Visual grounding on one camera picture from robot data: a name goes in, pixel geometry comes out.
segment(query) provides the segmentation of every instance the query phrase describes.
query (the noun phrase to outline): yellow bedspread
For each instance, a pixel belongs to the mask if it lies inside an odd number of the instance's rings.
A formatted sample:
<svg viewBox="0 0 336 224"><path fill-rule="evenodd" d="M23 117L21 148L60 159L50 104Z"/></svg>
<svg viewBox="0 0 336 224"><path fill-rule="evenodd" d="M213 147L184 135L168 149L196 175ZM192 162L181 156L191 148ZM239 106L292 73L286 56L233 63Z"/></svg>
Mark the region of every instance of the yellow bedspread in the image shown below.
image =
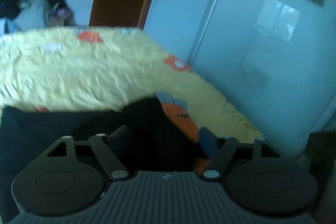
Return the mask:
<svg viewBox="0 0 336 224"><path fill-rule="evenodd" d="M261 136L212 85L177 62L142 31L93 28L103 42L78 38L76 28L32 30L2 37L0 107L33 111L119 110L155 91L188 104L198 128L253 142Z"/></svg>

